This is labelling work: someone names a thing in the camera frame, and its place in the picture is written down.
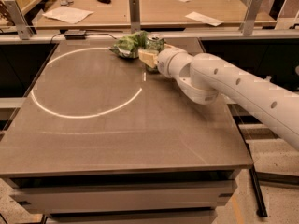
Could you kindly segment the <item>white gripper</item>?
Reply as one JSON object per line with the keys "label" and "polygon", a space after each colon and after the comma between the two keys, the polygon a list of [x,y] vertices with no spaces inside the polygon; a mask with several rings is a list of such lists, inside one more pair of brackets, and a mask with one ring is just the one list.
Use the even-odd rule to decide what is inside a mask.
{"label": "white gripper", "polygon": [[192,55],[167,43],[164,48],[160,53],[156,50],[140,49],[139,60],[151,68],[157,65],[159,72],[167,78],[177,78],[181,70],[191,62]]}

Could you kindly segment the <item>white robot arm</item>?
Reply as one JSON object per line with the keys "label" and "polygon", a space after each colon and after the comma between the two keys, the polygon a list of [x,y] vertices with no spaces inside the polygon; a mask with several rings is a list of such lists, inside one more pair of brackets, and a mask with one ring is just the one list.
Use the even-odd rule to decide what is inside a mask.
{"label": "white robot arm", "polygon": [[222,93],[299,149],[298,94],[209,53],[192,56],[184,49],[167,46],[160,52],[141,49],[138,54],[143,63],[173,78],[193,102],[209,105]]}

